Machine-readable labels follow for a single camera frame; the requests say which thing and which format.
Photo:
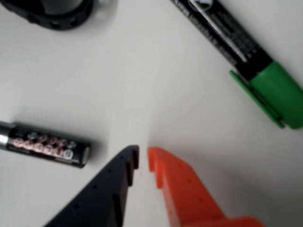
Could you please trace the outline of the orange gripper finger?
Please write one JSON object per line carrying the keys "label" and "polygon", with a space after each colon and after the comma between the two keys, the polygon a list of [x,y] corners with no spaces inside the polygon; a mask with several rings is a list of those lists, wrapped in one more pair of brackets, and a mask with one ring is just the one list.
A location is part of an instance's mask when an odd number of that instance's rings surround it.
{"label": "orange gripper finger", "polygon": [[149,147],[147,152],[149,170],[163,192],[172,227],[262,226],[253,217],[226,217],[187,162],[162,148]]}

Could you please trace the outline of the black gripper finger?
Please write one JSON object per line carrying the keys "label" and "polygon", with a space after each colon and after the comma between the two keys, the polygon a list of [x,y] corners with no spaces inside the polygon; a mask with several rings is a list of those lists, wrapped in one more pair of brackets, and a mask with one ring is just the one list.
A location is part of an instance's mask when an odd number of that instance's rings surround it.
{"label": "black gripper finger", "polygon": [[121,150],[47,227],[121,227],[128,188],[139,167],[139,146]]}

